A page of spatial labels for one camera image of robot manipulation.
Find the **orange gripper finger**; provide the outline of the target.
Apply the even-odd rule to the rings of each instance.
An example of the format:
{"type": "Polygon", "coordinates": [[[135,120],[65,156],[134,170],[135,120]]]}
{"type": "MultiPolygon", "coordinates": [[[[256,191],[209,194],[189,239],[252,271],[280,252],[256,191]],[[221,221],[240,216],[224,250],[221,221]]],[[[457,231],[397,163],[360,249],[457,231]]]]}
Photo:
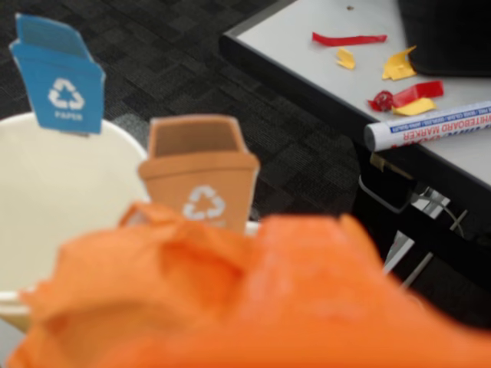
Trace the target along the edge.
{"type": "Polygon", "coordinates": [[[275,216],[239,310],[240,347],[262,365],[488,367],[490,335],[422,308],[386,275],[352,217],[275,216]]]}

